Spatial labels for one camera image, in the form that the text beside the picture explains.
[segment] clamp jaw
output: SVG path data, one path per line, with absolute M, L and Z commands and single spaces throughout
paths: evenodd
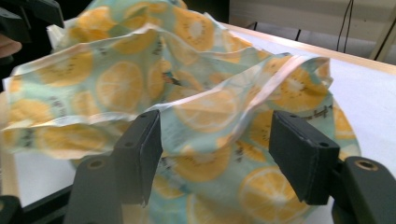
M 77 168 L 72 186 L 21 208 L 0 197 L 0 223 L 123 223 L 122 205 L 149 202 L 163 153 L 160 112 L 137 117 L 110 155 L 92 156 Z
M 334 198 L 336 224 L 395 223 L 396 180 L 377 161 L 338 159 L 340 147 L 304 119 L 275 111 L 269 152 L 300 201 L 327 204 Z

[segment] lemon print fabric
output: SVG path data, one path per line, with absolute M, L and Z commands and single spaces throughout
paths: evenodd
M 217 202 L 191 195 L 187 199 L 187 216 L 189 224 L 250 224 L 249 216 L 232 208 L 218 205 Z
M 285 223 L 308 209 L 277 167 L 263 167 L 248 174 L 238 192 L 246 211 L 264 223 Z
M 135 63 L 117 62 L 109 67 L 96 83 L 99 101 L 108 109 L 134 111 L 143 89 L 140 68 Z
M 212 153 L 175 157 L 175 172 L 192 182 L 209 181 L 224 172 L 230 156 L 231 149 L 224 147 Z
M 259 113 L 250 122 L 250 126 L 247 129 L 249 138 L 266 149 L 268 149 L 270 143 L 273 113 L 273 110 Z
M 11 124 L 25 121 L 30 126 L 42 124 L 52 119 L 50 105 L 30 99 L 21 99 L 12 104 L 8 116 L 8 121 Z
M 298 64 L 279 84 L 292 55 L 255 49 L 186 8 L 181 0 L 92 1 L 55 53 L 7 80 L 7 151 L 101 154 L 136 116 L 158 109 L 164 153 L 150 201 L 124 205 L 125 220 L 300 223 L 314 208 L 298 201 L 268 153 L 271 119 L 274 110 L 308 116 L 326 106 L 331 116 L 315 125 L 340 144 L 340 158 L 359 154 L 332 104 L 329 62 Z M 275 91 L 263 96 L 268 86 Z
M 104 133 L 82 124 L 42 128 L 36 135 L 44 153 L 62 159 L 75 158 L 80 151 L 102 151 L 106 143 Z
M 205 51 L 213 47 L 214 24 L 204 15 L 174 7 L 175 34 L 194 49 Z
M 340 109 L 339 105 L 334 102 L 332 106 L 334 113 L 334 123 L 335 123 L 335 137 L 338 139 L 355 139 L 356 136 L 347 121 L 344 112 Z
M 78 16 L 76 27 L 69 30 L 70 35 L 79 42 L 109 38 L 107 32 L 116 25 L 109 11 L 105 6 L 84 11 Z
M 161 175 L 154 176 L 152 187 L 166 199 L 175 199 L 184 195 L 176 185 Z
M 266 161 L 264 154 L 259 148 L 244 141 L 236 141 L 236 145 L 238 150 L 240 150 L 241 153 L 249 159 L 262 162 Z
M 155 30 L 148 30 L 146 33 L 131 35 L 117 41 L 114 43 L 113 49 L 121 54 L 135 54 L 155 43 L 157 37 L 158 34 Z
M 92 53 L 86 50 L 78 52 L 79 48 L 71 49 L 71 51 L 74 55 L 36 71 L 45 85 L 52 87 L 77 85 L 91 74 L 93 67 Z
M 279 88 L 279 99 L 273 102 L 281 109 L 290 112 L 315 109 L 329 93 L 316 76 L 302 67 L 294 70 Z
M 246 40 L 235 37 L 228 31 L 223 31 L 221 34 L 224 45 L 229 52 L 238 51 L 252 46 Z
M 213 133 L 235 119 L 238 101 L 231 91 L 216 91 L 175 105 L 174 109 L 185 125 L 197 132 Z
M 101 113 L 89 91 L 78 92 L 72 99 L 72 106 L 76 114 L 82 116 L 92 116 Z
M 165 85 L 163 67 L 165 64 L 166 61 L 156 62 L 148 73 L 148 94 L 151 99 L 156 99 L 163 94 Z

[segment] white wall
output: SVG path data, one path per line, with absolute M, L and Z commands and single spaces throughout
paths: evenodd
M 231 18 L 330 35 L 339 34 L 349 3 L 349 0 L 230 1 Z M 395 4 L 395 0 L 355 0 L 349 36 L 376 41 Z

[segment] black clamp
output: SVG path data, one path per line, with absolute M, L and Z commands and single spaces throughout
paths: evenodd
M 275 111 L 269 151 L 300 201 L 327 204 L 334 223 L 396 223 L 396 180 L 377 161 L 338 159 L 340 147 L 304 119 Z
M 29 30 L 31 25 L 25 9 L 43 21 L 64 27 L 61 7 L 53 0 L 0 0 L 0 34 L 22 43 L 30 43 Z M 0 58 L 0 65 L 12 63 L 12 56 Z
M 162 153 L 160 112 L 146 112 L 110 155 L 83 161 L 72 186 L 23 208 L 17 197 L 1 196 L 0 223 L 121 224 L 123 204 L 148 204 Z

